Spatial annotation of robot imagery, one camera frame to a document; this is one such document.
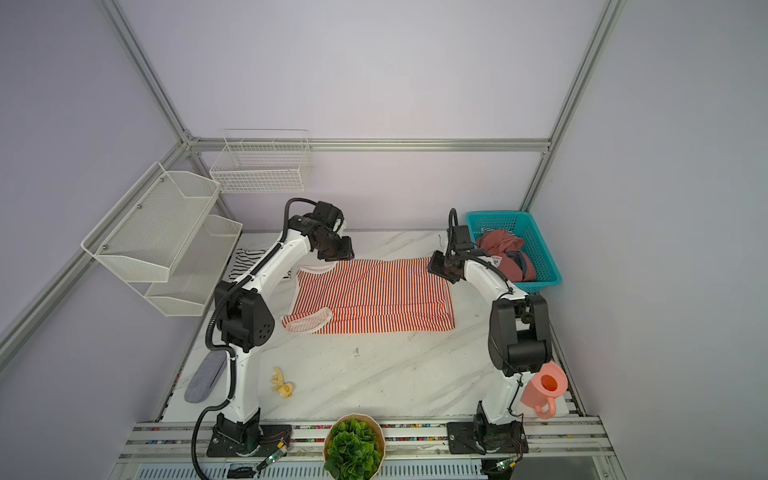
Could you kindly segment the red white striped tank top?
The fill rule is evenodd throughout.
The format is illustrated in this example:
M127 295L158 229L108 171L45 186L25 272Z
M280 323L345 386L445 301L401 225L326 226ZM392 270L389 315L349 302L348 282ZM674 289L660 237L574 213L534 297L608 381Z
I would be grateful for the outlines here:
M282 326L318 335L451 331L449 282L429 273L428 262L363 259L303 267Z

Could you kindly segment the black white striped tank top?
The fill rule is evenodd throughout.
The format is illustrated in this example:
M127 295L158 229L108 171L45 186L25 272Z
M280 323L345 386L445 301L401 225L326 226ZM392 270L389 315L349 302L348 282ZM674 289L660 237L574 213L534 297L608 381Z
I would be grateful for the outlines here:
M226 281L233 282L240 275L255 266L266 253L265 249L236 248L223 278Z

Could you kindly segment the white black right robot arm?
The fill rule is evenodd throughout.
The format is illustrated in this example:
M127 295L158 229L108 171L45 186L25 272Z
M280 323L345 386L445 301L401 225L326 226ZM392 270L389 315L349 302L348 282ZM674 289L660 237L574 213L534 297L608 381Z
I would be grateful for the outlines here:
M490 307L487 348L497 379L478 401L471 421L447 424L449 451L526 453L520 405L534 375L552 360L546 302L513 284L490 255L475 245L455 209L448 214L446 249L434 251L427 270L452 284L468 282Z

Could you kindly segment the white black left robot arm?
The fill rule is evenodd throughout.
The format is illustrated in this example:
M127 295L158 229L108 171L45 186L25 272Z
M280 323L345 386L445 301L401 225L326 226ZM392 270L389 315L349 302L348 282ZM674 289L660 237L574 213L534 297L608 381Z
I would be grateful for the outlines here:
M226 355L228 380L224 400L205 407L193 427L191 463L198 478L208 477L197 454L199 431L208 414L217 414L212 438L222 440L231 453L248 456L262 445L261 407L258 395L248 391L246 377L254 355L275 331L267 299L291 268L312 252L326 262L352 260L352 240L343 234L344 227L344 214L333 204L291 198L271 248L235 280L222 280L215 287L204 340L209 351Z

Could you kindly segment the dusty red tank top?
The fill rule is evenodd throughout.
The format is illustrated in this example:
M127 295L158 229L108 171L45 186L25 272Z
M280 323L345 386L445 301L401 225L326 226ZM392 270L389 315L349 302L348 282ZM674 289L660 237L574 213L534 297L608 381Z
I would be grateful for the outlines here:
M537 279L537 271L531 259L522 251L525 245L522 238L497 229L481 235L476 244L512 283L533 282Z

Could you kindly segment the teal plastic basket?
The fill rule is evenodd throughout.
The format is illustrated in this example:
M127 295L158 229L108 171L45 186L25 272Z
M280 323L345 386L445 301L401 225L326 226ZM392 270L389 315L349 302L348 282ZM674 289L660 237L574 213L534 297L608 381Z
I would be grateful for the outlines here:
M518 283L523 291L535 293L561 283L560 271L531 214L520 211L480 211L467 213L465 219L474 241L487 232L499 229L524 241L521 251L532 261L537 276L534 281Z

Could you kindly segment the yellow banana peel toy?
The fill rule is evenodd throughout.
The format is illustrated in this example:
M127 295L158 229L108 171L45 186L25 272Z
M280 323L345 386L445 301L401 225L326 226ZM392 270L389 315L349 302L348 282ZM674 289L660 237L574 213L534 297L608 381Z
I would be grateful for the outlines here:
M283 371L278 368L273 368L273 375L271 377L272 390L277 392L283 399L290 398L294 392L294 385L291 382L286 382Z

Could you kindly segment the pink watering can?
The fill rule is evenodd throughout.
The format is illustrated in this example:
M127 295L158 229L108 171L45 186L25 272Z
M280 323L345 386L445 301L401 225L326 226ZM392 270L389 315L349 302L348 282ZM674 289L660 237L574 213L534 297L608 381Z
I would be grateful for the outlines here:
M549 419L557 414L556 401L568 389L565 371L554 361L542 365L528 382L521 403L534 410L540 419Z

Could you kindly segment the white mesh two-tier shelf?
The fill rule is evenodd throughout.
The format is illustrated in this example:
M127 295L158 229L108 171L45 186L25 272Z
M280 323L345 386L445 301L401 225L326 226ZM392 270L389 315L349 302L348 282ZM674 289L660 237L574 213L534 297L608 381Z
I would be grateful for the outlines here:
M214 213L218 182L153 164L81 242L95 261L166 317L199 317L242 224Z

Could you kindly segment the green plant in pot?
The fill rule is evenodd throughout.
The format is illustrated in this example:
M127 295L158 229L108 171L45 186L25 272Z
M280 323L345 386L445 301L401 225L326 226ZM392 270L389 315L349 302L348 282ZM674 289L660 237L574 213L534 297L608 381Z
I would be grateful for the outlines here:
M340 418L324 441L324 470L335 480L370 480L380 472L386 441L379 423L365 414Z

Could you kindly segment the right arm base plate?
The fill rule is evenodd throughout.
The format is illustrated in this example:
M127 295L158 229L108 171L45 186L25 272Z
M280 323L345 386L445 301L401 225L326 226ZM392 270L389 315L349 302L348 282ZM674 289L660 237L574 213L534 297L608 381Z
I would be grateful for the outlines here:
M451 454L526 454L529 452L523 424L478 424L449 422L446 425Z

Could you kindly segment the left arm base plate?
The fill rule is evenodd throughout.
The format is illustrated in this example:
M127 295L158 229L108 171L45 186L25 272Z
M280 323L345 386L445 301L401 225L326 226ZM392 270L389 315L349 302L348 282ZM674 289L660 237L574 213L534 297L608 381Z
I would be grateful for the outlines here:
M206 450L209 458L266 458L288 445L293 433L289 424L259 424L250 431L240 427L215 426Z

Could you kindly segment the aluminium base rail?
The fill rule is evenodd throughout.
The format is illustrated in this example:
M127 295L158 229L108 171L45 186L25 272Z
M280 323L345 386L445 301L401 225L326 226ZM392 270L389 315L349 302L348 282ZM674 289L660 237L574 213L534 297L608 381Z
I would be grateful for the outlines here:
M349 415L329 421L269 424L255 451L205 424L134 427L113 479L623 479L596 417L527 420L482 427L473 421L382 420Z

